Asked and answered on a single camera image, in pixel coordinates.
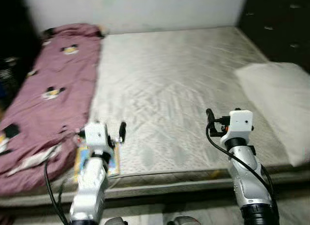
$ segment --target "black wire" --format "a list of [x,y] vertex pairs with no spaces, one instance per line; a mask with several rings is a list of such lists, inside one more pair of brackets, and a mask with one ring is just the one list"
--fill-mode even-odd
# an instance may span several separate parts
[[262,164],[261,164],[261,166],[262,166],[262,171],[263,171],[263,173],[264,173],[265,176],[267,177],[270,190],[271,190],[272,194],[274,194],[275,191],[274,191],[274,188],[273,188],[273,183],[272,183],[271,177],[270,177],[270,175],[268,174],[267,169],[266,169]]
[[44,164],[44,178],[45,178],[45,182],[46,182],[46,187],[47,187],[47,191],[48,191],[48,194],[49,194],[49,197],[50,197],[50,200],[52,201],[52,204],[53,204],[53,207],[58,215],[58,217],[60,218],[60,220],[62,221],[62,223],[64,225],[69,225],[68,224],[68,221],[67,221],[67,218],[65,217],[64,213],[63,213],[63,210],[62,209],[59,209],[56,201],[55,201],[55,198],[54,198],[54,195],[53,195],[53,191],[52,191],[52,188],[50,186],[50,182],[49,182],[49,179],[48,179],[48,174],[47,174],[47,163],[48,163],[48,158],[45,160],[45,164]]
[[274,191],[274,188],[273,188],[273,183],[272,183],[271,177],[268,174],[267,169],[262,164],[261,164],[261,166],[262,166],[263,173],[266,175],[266,177],[268,179],[268,183],[269,183],[270,189],[272,191],[272,195],[270,195],[270,196],[271,196],[271,200],[272,200],[272,203],[273,203],[274,211],[276,212],[276,215],[277,215],[277,217],[279,219],[279,209],[278,209],[278,204],[277,204],[276,198],[274,197],[275,191]]
[[[250,166],[248,166],[246,163],[244,163],[242,160],[240,160],[238,157],[236,157],[234,154],[226,151],[225,149],[223,149],[222,147],[218,146],[216,143],[214,143],[212,141],[212,139],[210,138],[209,136],[209,128],[210,126],[214,124],[214,122],[212,123],[208,123],[206,129],[205,129],[205,134],[207,136],[207,139],[209,140],[209,142],[218,150],[220,150],[221,152],[225,153],[226,155],[228,155],[230,158],[234,159],[235,161],[239,162],[242,166],[244,166],[246,169],[248,169],[263,185],[264,187],[267,189],[270,197],[271,197],[271,200],[272,200],[272,203],[273,203],[273,207],[274,207],[274,210],[276,212],[276,216],[277,218],[279,219],[279,210],[278,210],[278,206],[277,206],[277,203],[276,203],[276,200],[275,200],[275,197],[273,195],[273,186],[269,186],[265,180],[259,176]],[[270,176],[268,175],[267,176],[267,179],[269,180],[270,179],[270,182],[271,182],[271,178]]]

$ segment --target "book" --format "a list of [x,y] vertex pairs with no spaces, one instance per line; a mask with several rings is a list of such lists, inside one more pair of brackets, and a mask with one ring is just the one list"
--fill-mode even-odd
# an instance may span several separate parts
[[[89,148],[86,145],[84,139],[79,138],[79,145],[77,149],[76,160],[74,163],[74,181],[78,181],[78,176],[85,166],[85,161],[89,159]],[[119,161],[119,145],[114,148],[114,155],[111,156],[108,164],[108,176],[116,176],[120,173],[120,161]]]

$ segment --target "wooden cabinet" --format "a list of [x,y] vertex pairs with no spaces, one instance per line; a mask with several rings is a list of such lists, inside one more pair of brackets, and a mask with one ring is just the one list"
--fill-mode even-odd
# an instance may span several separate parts
[[310,0],[246,0],[238,26],[270,60],[310,72]]
[[41,44],[24,0],[0,0],[0,102],[7,107],[31,70]]

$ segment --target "white mattress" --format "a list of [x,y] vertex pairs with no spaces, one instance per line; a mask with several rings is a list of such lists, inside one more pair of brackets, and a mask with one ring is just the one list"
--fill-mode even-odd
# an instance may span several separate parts
[[[108,197],[230,185],[227,172],[218,170],[226,168],[227,157],[205,137],[207,108],[218,116],[236,107],[253,111],[250,139],[258,158],[274,173],[288,170],[283,145],[233,73],[266,62],[237,28],[109,35],[101,54],[90,120],[106,122],[114,137],[121,121],[127,122],[121,175],[111,181]],[[63,201],[72,199],[74,189],[70,185]],[[48,202],[43,187],[2,198],[0,206]]]

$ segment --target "white pillow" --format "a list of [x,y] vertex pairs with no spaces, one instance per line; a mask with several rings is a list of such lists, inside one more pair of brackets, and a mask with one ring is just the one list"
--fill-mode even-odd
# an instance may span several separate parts
[[309,162],[310,76],[289,63],[251,64],[236,70],[236,75],[283,143],[290,163]]

